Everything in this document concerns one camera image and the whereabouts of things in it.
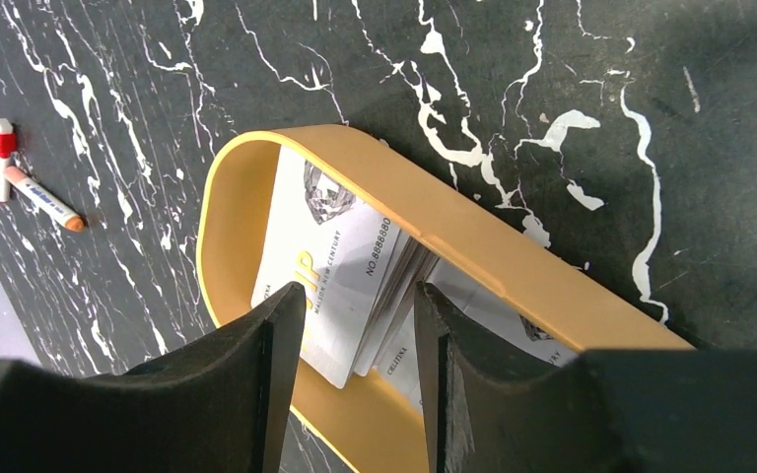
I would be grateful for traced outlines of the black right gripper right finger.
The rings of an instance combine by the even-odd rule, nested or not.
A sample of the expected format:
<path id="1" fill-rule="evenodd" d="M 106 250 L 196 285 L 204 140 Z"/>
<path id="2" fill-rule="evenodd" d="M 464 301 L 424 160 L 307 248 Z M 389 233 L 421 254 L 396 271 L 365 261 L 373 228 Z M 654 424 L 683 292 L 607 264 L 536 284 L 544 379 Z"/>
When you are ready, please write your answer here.
<path id="1" fill-rule="evenodd" d="M 415 290 L 433 472 L 757 472 L 757 350 L 592 349 L 556 367 Z"/>

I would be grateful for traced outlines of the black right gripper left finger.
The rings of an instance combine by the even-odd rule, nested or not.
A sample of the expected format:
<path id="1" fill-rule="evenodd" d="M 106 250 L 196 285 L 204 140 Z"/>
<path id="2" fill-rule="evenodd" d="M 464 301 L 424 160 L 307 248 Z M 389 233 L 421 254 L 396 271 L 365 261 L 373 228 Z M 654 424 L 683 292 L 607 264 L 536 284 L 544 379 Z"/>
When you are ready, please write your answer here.
<path id="1" fill-rule="evenodd" d="M 0 359 L 0 472 L 277 471 L 305 311 L 287 284 L 120 375 Z"/>

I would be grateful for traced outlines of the silver credit card stack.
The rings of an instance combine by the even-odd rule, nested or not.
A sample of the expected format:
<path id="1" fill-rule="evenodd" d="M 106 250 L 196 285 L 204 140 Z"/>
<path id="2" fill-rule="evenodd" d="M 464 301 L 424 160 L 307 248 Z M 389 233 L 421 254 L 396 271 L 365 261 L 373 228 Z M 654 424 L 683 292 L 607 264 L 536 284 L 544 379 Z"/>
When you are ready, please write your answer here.
<path id="1" fill-rule="evenodd" d="M 560 366 L 574 356 L 297 151 L 280 148 L 251 300 L 259 304 L 288 282 L 304 287 L 301 355 L 313 369 L 336 388 L 377 372 L 420 408 L 413 316 L 419 281 L 541 361 Z"/>

